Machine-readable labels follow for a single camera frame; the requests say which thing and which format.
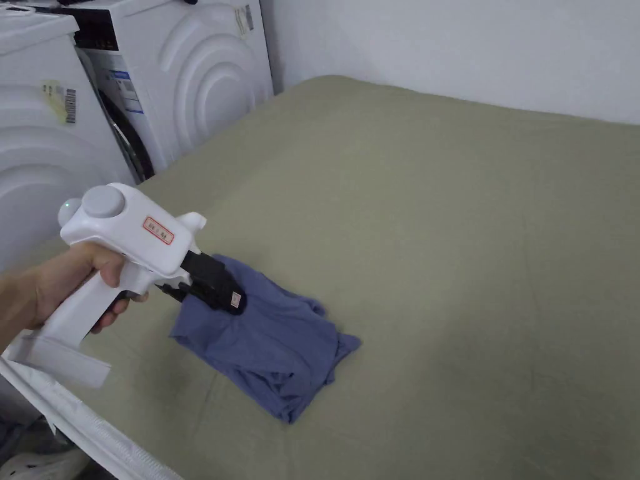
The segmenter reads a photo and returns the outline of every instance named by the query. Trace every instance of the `bed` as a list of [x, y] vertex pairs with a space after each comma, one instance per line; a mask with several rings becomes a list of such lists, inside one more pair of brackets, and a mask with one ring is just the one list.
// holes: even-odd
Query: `bed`
[[121, 477], [632, 478], [639, 182], [638, 126], [308, 81], [140, 186], [362, 338], [297, 423], [169, 339], [159, 291], [83, 342], [102, 389], [3, 374]]

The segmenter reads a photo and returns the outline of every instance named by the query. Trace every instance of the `round knob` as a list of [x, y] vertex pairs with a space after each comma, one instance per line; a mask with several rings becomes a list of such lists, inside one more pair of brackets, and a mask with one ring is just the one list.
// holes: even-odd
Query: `round knob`
[[78, 208], [80, 208], [79, 198], [69, 198], [62, 204], [58, 211], [58, 223], [60, 227], [64, 227], [67, 222], [71, 220], [71, 217], [78, 211]]
[[82, 197], [82, 208], [94, 218], [111, 218], [124, 210], [124, 195], [108, 185], [89, 189]]

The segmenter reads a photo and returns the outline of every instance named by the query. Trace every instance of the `blue t-shirt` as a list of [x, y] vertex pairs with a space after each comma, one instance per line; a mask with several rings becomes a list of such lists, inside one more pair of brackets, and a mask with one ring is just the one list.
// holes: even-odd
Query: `blue t-shirt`
[[237, 260], [214, 258], [246, 292], [246, 310], [233, 316], [188, 296], [171, 337], [270, 414], [293, 423], [318, 390], [333, 382], [335, 366], [360, 340], [337, 332], [318, 301], [280, 288]]

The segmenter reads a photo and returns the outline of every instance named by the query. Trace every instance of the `white appliance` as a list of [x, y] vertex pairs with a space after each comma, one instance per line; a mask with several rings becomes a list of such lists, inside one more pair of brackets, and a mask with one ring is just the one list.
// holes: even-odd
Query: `white appliance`
[[99, 88], [160, 172], [273, 95], [259, 0], [93, 0], [76, 18]]
[[73, 17], [0, 4], [0, 271], [58, 233], [67, 198], [134, 184], [74, 49]]

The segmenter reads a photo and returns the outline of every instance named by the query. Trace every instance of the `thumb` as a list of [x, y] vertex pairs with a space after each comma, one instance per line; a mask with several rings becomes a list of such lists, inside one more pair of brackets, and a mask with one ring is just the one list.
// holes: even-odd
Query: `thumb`
[[93, 268], [100, 271], [104, 283], [111, 288], [120, 285], [120, 274], [124, 267], [124, 257], [119, 253], [107, 250], [99, 245], [95, 245], [92, 252]]

